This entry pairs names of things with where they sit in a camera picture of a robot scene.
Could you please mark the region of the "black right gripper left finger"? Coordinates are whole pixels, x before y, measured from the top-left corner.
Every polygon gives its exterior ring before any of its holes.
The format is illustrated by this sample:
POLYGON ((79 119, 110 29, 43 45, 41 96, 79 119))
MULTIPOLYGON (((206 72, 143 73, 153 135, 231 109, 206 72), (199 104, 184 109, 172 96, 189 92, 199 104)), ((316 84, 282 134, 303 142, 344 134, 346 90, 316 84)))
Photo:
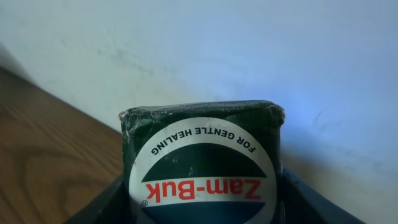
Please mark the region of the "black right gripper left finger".
POLYGON ((64 224, 127 224, 128 221, 129 200, 123 176, 119 176, 64 224))

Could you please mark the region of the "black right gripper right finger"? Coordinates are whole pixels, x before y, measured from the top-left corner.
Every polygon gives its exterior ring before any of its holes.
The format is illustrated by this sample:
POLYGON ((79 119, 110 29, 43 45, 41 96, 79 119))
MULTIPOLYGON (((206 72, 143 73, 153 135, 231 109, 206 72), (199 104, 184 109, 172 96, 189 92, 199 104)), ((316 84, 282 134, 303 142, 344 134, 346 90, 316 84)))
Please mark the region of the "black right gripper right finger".
POLYGON ((285 224, 364 224, 284 168, 282 198, 285 224))

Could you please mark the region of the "black healing ointment box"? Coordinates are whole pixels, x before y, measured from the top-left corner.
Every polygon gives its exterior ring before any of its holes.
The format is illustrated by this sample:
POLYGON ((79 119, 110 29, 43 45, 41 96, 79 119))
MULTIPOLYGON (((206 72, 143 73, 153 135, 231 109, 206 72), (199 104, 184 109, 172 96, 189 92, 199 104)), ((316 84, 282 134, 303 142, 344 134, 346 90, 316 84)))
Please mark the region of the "black healing ointment box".
POLYGON ((281 106, 143 106, 119 119, 130 223, 284 222, 281 106))

